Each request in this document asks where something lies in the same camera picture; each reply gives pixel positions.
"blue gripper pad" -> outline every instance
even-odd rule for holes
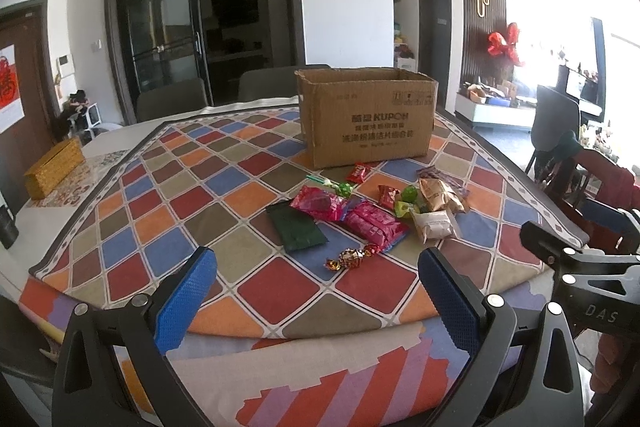
[[[474,357],[481,345],[478,314],[429,249],[420,254],[418,276],[455,346]]]
[[[216,280],[217,270],[216,254],[207,248],[156,315],[154,340],[163,356],[168,350],[180,346],[187,328]]]

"checkered tablecloth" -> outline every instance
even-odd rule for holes
[[[314,172],[300,131],[291,107],[161,125],[97,185],[32,274],[108,309],[152,292],[205,245],[216,252],[218,279],[190,331],[300,339],[435,316],[417,278],[424,246],[415,233],[388,255],[341,273],[327,270],[326,258],[363,243],[340,226],[320,223],[328,243],[284,253],[264,208],[292,197]],[[357,193],[375,200],[379,185],[403,188],[431,163],[471,191],[471,211],[458,215],[462,238],[440,248],[483,291],[503,291],[541,272],[518,238],[530,219],[580,246],[549,208],[443,116],[427,156],[373,164]],[[320,174],[343,180],[350,170]]]

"silver screw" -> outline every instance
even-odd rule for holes
[[[84,315],[87,311],[89,311],[89,306],[87,306],[84,302],[81,302],[74,308],[74,313],[76,315]]]
[[[557,302],[549,302],[549,304],[547,304],[546,307],[554,315],[561,315],[562,314],[562,306],[560,304],[558,304]]]
[[[494,308],[502,308],[504,306],[504,299],[496,294],[489,295],[486,301]]]
[[[131,299],[131,304],[133,304],[136,308],[142,308],[146,303],[149,302],[149,295],[145,293],[139,293],[138,295],[133,295]]]

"dark door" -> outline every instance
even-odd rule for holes
[[[207,80],[195,0],[125,0],[130,93],[200,77]]]
[[[451,55],[451,0],[420,0],[418,71],[438,81],[438,105],[447,102]]]
[[[10,64],[13,78],[17,78],[17,96],[24,113],[23,118],[0,132],[0,190],[14,213],[29,199],[24,173],[56,143],[47,116],[49,99],[42,83],[46,71],[41,24],[35,11],[0,20],[0,60],[4,65]],[[10,93],[5,76],[8,78],[3,75],[0,94],[7,102]]]

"dark green packet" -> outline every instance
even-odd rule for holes
[[[280,234],[287,253],[324,245],[328,241],[313,217],[289,206],[292,200],[279,201],[267,207],[267,214]]]

